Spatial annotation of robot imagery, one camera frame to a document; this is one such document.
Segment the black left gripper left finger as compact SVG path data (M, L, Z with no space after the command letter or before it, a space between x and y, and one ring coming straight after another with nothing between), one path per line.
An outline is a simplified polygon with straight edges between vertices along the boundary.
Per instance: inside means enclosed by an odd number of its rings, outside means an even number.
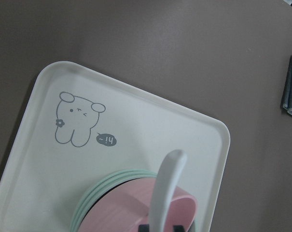
M149 231L150 231L149 224L140 224L138 226L138 232L149 232Z

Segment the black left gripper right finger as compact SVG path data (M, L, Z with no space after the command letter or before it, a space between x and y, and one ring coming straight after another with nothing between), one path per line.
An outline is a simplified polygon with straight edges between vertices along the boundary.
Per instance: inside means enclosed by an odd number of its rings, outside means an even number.
M173 232L184 232L183 225L173 225Z

